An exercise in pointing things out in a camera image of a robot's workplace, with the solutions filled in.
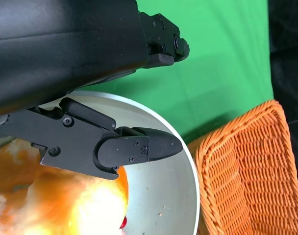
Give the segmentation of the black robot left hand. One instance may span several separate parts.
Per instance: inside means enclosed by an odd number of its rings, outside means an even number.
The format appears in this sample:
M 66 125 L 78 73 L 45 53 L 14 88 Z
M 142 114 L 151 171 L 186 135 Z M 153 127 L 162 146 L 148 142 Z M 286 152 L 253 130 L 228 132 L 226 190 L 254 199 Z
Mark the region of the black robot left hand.
M 174 135 L 117 127 L 67 94 L 189 52 L 174 23 L 134 0 L 0 0 L 0 135 L 30 142 L 42 165 L 109 180 L 176 155 Z

